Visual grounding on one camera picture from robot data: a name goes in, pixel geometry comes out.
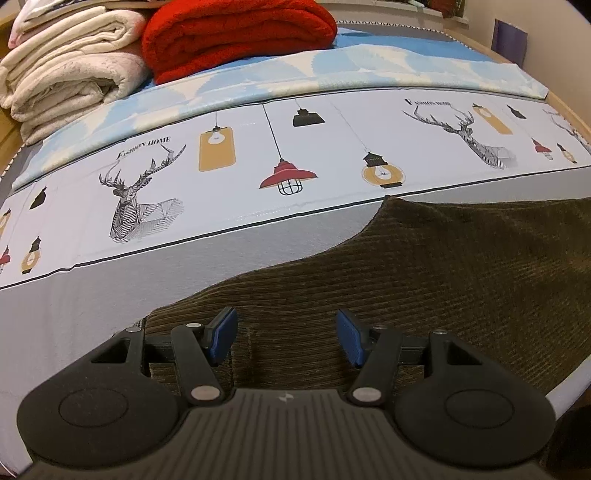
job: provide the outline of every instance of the blue gripper pad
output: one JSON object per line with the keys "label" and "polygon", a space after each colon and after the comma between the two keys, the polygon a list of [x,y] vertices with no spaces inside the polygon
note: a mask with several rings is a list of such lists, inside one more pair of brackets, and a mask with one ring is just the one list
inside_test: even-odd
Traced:
{"label": "blue gripper pad", "polygon": [[363,348],[364,328],[356,325],[343,310],[336,313],[336,334],[339,343],[347,359],[354,367],[362,367],[367,360],[367,354]]}
{"label": "blue gripper pad", "polygon": [[238,334],[238,314],[235,309],[225,308],[207,326],[213,332],[207,351],[213,366],[223,363]]}

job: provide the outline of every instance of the white logo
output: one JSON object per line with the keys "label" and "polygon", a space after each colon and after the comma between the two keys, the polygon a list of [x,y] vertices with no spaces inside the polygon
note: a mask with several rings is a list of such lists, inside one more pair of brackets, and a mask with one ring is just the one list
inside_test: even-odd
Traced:
{"label": "white logo", "polygon": [[291,400],[294,399],[294,396],[291,393],[285,392],[282,396],[277,397],[279,398],[279,400],[281,400],[283,403],[287,403]]}

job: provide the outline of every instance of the beige towel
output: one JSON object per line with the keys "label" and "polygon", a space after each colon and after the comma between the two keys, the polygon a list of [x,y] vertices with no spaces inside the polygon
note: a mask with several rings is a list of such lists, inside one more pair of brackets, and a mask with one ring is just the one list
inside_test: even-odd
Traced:
{"label": "beige towel", "polygon": [[126,47],[140,38],[145,23],[135,11],[94,7],[39,32],[0,61],[0,106],[12,106],[15,91],[33,72],[40,78],[66,60]]}
{"label": "beige towel", "polygon": [[31,145],[101,104],[128,96],[149,74],[139,42],[120,51],[81,55],[27,76],[14,93],[11,115],[23,122],[22,139]]}

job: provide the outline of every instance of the deer illustration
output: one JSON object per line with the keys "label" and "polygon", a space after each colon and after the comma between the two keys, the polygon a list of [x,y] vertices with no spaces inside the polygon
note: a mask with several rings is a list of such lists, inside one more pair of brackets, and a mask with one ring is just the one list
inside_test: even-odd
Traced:
{"label": "deer illustration", "polygon": [[560,125],[556,121],[556,117],[560,117],[560,114],[554,113],[554,112],[549,112],[548,110],[544,110],[544,112],[547,113],[548,115],[550,115],[550,118],[552,119],[552,123],[554,125],[561,128],[562,130],[567,131],[571,137],[575,137],[579,141],[579,143],[583,146],[583,148],[585,150],[587,150],[587,152],[589,152],[589,154],[591,155],[591,145],[589,145],[585,141],[585,139],[583,137],[581,137],[581,134],[579,132],[577,132],[572,125],[569,124],[569,128],[566,128],[564,125]]}
{"label": "deer illustration", "polygon": [[115,178],[110,177],[111,171],[119,164],[119,161],[106,172],[105,178],[99,174],[99,182],[114,189],[113,194],[120,197],[109,235],[114,241],[127,242],[132,238],[142,238],[145,235],[165,230],[183,212],[183,202],[178,199],[170,199],[160,203],[138,203],[136,197],[138,191],[150,183],[152,175],[172,165],[181,156],[186,146],[175,156],[172,150],[161,145],[168,152],[166,160],[163,160],[157,167],[156,162],[152,159],[150,168],[129,187],[119,178],[121,170],[117,172]]}
{"label": "deer illustration", "polygon": [[488,145],[481,144],[472,137],[472,129],[470,128],[470,125],[474,123],[474,116],[471,113],[464,113],[454,107],[452,107],[452,109],[463,116],[462,118],[459,115],[456,115],[456,118],[460,121],[459,129],[453,128],[447,122],[440,122],[432,115],[430,116],[431,118],[425,118],[419,115],[418,107],[415,109],[414,115],[407,112],[404,113],[410,118],[419,120],[424,124],[442,127],[446,132],[459,135],[460,138],[466,142],[468,147],[470,147],[470,149],[478,155],[484,163],[492,168],[502,170],[507,167],[512,167],[516,163],[515,155],[505,147],[489,147]]}

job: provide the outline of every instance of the pendant lamp illustration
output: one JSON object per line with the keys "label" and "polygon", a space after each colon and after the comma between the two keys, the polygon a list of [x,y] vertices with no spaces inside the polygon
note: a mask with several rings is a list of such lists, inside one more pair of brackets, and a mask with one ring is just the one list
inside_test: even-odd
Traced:
{"label": "pendant lamp illustration", "polygon": [[46,188],[47,187],[43,187],[42,191],[39,192],[39,195],[35,197],[35,200],[33,200],[33,203],[29,207],[29,210],[33,210],[34,208],[39,207],[39,205],[43,205],[43,202],[45,202],[45,198],[47,197],[47,195],[45,194]]}
{"label": "pendant lamp illustration", "polygon": [[303,185],[301,182],[303,180],[315,179],[317,178],[317,175],[312,171],[300,170],[293,163],[283,160],[281,151],[279,150],[279,145],[277,144],[277,139],[275,138],[275,132],[273,131],[271,121],[267,115],[267,109],[265,109],[264,105],[262,108],[265,112],[265,116],[267,117],[267,122],[269,123],[269,128],[271,129],[271,135],[273,136],[275,147],[277,148],[279,163],[273,169],[273,175],[265,178],[265,180],[261,182],[259,189],[266,189],[276,185],[279,193],[282,195],[294,195],[296,193],[300,193],[303,190]]}
{"label": "pendant lamp illustration", "polygon": [[353,135],[359,140],[359,143],[367,152],[367,155],[363,158],[366,164],[366,167],[362,170],[363,179],[371,185],[382,187],[383,189],[401,187],[404,181],[404,173],[402,170],[394,165],[390,165],[381,155],[371,153],[365,143],[359,138],[359,135],[353,130],[353,127],[351,127],[351,124],[347,121],[340,109],[334,104],[333,107],[335,107],[335,110],[339,113],[349,129],[353,132]]}
{"label": "pendant lamp illustration", "polygon": [[216,126],[199,137],[199,171],[217,170],[236,163],[234,134],[230,127]]}
{"label": "pendant lamp illustration", "polygon": [[0,273],[2,273],[2,270],[4,270],[4,266],[10,262],[10,255],[8,252],[8,246],[6,247],[6,250],[4,251],[4,253],[2,254],[2,256],[0,257]]}
{"label": "pendant lamp illustration", "polygon": [[511,110],[511,113],[513,115],[515,115],[517,118],[521,118],[522,120],[527,120],[527,117],[521,113],[519,110],[515,110],[511,105],[507,105],[509,107],[509,110]]}
{"label": "pendant lamp illustration", "polygon": [[21,272],[23,275],[30,273],[31,270],[37,265],[39,259],[41,258],[41,250],[39,250],[39,244],[41,244],[41,239],[37,237],[35,241],[31,244],[31,249],[25,255],[25,258],[22,259],[21,263]]}
{"label": "pendant lamp illustration", "polygon": [[472,108],[478,115],[480,115],[484,120],[486,120],[492,128],[498,131],[501,135],[513,135],[511,129],[506,126],[501,120],[495,116],[488,108],[473,104]]}
{"label": "pendant lamp illustration", "polygon": [[0,216],[0,238],[2,238],[2,233],[8,224],[8,219],[10,218],[10,208],[4,212],[2,216]]}
{"label": "pendant lamp illustration", "polygon": [[552,151],[548,147],[543,146],[540,142],[538,142],[536,140],[534,140],[534,145],[535,145],[536,152],[544,154],[544,156],[548,160],[554,160],[554,158],[552,157]]}
{"label": "pendant lamp illustration", "polygon": [[572,162],[572,163],[577,163],[577,161],[576,161],[576,159],[575,159],[574,155],[573,155],[571,152],[569,152],[569,151],[568,151],[566,148],[564,148],[564,147],[563,147],[562,145],[560,145],[559,143],[558,143],[557,145],[558,145],[558,148],[560,149],[560,151],[562,152],[562,154],[564,155],[564,157],[565,157],[565,158],[566,158],[566,159],[567,159],[569,162]]}
{"label": "pendant lamp illustration", "polygon": [[293,119],[293,126],[294,127],[305,127],[307,125],[316,125],[316,124],[323,124],[324,119],[315,112],[309,112],[305,108],[300,106],[300,103],[297,101],[297,98],[294,98],[298,111],[297,114],[294,115]]}

